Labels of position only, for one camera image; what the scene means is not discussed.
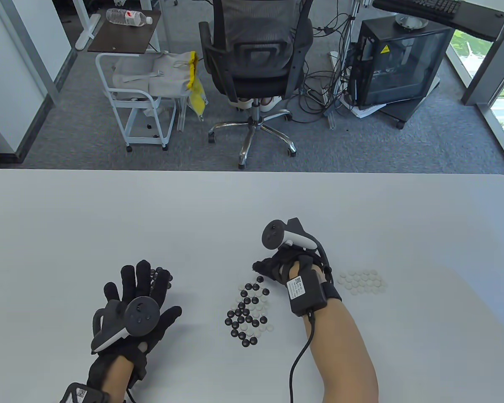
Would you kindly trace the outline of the person's left hand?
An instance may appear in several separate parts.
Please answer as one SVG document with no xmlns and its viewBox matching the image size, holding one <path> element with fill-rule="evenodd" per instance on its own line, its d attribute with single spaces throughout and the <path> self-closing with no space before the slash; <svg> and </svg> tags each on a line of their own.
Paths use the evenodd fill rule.
<svg viewBox="0 0 504 403">
<path fill-rule="evenodd" d="M 121 271 L 122 292 L 116 284 L 104 286 L 106 307 L 98 309 L 92 321 L 92 354 L 96 361 L 89 369 L 87 386 L 102 390 L 111 365 L 118 357 L 133 364 L 128 387 L 146 375 L 147 355 L 162 340 L 166 330 L 181 316 L 182 308 L 173 306 L 160 311 L 172 276 L 164 269 L 157 271 L 142 260 L 136 266 L 126 265 Z"/>
</svg>

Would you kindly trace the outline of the person's right hand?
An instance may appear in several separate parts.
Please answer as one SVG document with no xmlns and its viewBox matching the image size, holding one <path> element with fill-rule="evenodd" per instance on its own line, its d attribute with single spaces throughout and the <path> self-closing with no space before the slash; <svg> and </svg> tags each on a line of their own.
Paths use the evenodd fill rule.
<svg viewBox="0 0 504 403">
<path fill-rule="evenodd" d="M 320 282 L 333 282 L 331 268 L 314 250 L 283 247 L 271 258 L 257 261 L 252 265 L 252 270 L 282 285 L 286 285 L 289 280 L 300 276 L 308 269 L 318 274 Z"/>
</svg>

